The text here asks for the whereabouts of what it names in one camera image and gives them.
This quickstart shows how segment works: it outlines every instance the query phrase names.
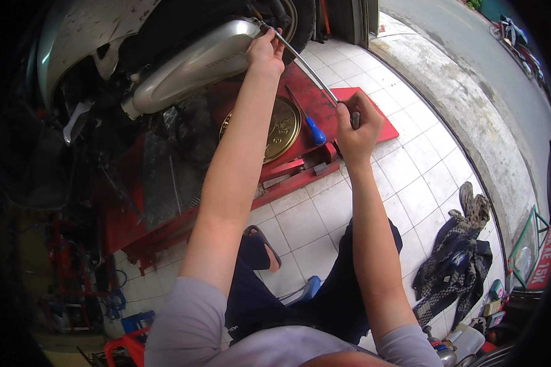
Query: foot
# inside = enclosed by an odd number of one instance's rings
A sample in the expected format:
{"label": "foot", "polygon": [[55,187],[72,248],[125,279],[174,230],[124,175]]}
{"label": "foot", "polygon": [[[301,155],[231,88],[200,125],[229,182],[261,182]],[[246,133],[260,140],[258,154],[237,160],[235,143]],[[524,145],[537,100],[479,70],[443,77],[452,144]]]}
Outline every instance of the foot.
{"label": "foot", "polygon": [[[251,230],[250,234],[257,233],[255,230]],[[267,245],[263,244],[265,246],[265,252],[267,253],[267,256],[270,258],[270,268],[268,269],[270,272],[276,272],[279,270],[279,264],[276,260],[276,256],[274,255],[272,249]]]}

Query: sleeve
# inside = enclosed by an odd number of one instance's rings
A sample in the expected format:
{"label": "sleeve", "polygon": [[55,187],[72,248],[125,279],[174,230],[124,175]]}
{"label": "sleeve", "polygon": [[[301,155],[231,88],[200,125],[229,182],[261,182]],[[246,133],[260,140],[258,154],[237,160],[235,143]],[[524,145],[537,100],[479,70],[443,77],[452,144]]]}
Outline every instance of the sleeve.
{"label": "sleeve", "polygon": [[227,299],[212,285],[178,276],[149,330],[145,367],[201,366],[220,353]]}
{"label": "sleeve", "polygon": [[392,330],[376,344],[376,348],[379,356],[400,367],[443,366],[418,324]]}

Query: blue plastic stool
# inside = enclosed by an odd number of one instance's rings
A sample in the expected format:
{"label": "blue plastic stool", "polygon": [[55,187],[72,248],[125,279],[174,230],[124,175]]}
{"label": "blue plastic stool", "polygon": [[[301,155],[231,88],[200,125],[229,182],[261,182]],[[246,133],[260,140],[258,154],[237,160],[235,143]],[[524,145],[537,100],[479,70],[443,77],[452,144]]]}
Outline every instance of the blue plastic stool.
{"label": "blue plastic stool", "polygon": [[280,297],[279,300],[283,301],[284,299],[293,296],[294,294],[300,292],[303,289],[304,292],[302,292],[302,295],[300,297],[296,298],[294,301],[287,304],[287,306],[289,307],[298,306],[312,299],[312,297],[314,297],[314,295],[320,289],[320,284],[321,284],[321,280],[318,277],[318,275],[313,275],[309,278],[308,282],[306,282],[306,285],[303,286],[301,289],[295,291],[291,295]]}
{"label": "blue plastic stool", "polygon": [[[143,329],[153,323],[155,319],[155,311],[139,312],[136,315],[125,317],[120,319],[120,322],[123,325],[125,334],[133,332],[135,330]],[[147,335],[140,335],[135,337],[138,341],[145,344],[147,341]]]}

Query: gray t-shirt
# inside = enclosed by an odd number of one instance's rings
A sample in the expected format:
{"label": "gray t-shirt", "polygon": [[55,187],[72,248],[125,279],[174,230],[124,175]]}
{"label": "gray t-shirt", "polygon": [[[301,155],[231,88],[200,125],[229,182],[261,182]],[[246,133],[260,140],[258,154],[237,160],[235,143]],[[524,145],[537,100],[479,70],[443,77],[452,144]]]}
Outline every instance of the gray t-shirt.
{"label": "gray t-shirt", "polygon": [[[357,350],[377,356],[326,332],[305,326],[265,329],[227,350],[220,342],[227,300],[212,285],[178,276],[155,318],[145,346],[145,366],[290,366],[323,354]],[[377,344],[379,357],[401,367],[442,363],[418,325],[404,325]]]}

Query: screwdriver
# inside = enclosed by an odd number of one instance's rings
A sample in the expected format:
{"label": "screwdriver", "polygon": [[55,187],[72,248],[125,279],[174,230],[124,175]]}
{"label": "screwdriver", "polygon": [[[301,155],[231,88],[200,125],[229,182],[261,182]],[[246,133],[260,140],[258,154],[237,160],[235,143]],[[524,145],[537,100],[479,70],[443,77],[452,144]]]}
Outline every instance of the screwdriver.
{"label": "screwdriver", "polygon": [[[327,92],[328,96],[332,99],[332,101],[335,103],[335,104],[338,104],[339,103],[339,100],[337,99],[337,96],[335,96],[335,94],[329,89],[329,87],[327,87],[326,84],[324,84],[323,82],[323,79],[321,79],[318,74],[316,74],[316,71],[314,71],[313,68],[310,67],[309,63],[307,63],[303,58],[302,56],[288,43],[288,41],[286,41],[286,39],[284,39],[284,37],[282,35],[280,35],[280,33],[278,31],[276,31],[275,28],[273,28],[272,26],[270,25],[267,25],[263,20],[260,20],[260,23],[261,23],[261,26],[260,26],[260,29],[262,32],[266,32],[268,28],[272,28],[275,32],[275,37],[281,42],[284,44],[284,46],[292,53],[292,55],[294,55],[298,60],[300,60],[300,62],[302,63],[302,65],[304,65],[306,67],[306,69],[310,72],[310,74],[312,74],[312,76],[317,80],[318,84],[320,84],[321,87],[323,87],[324,91]],[[351,117],[350,117],[350,120],[351,120],[351,127],[353,127],[354,130],[358,129],[359,128],[359,112],[354,112]]]}
{"label": "screwdriver", "polygon": [[300,104],[300,102],[298,102],[298,100],[296,99],[296,96],[294,96],[294,93],[292,93],[292,90],[290,89],[290,87],[288,87],[287,84],[286,84],[286,90],[288,91],[290,96],[292,96],[292,98],[296,102],[296,105],[298,105],[298,107],[300,107],[300,110],[302,110],[302,113],[306,116],[306,124],[310,128],[310,136],[313,138],[313,142],[316,145],[324,144],[327,141],[327,137],[324,135],[324,133],[319,128],[316,127],[316,124],[309,117],[309,115],[306,114],[306,111],[304,111],[304,109],[302,108],[302,105]]}

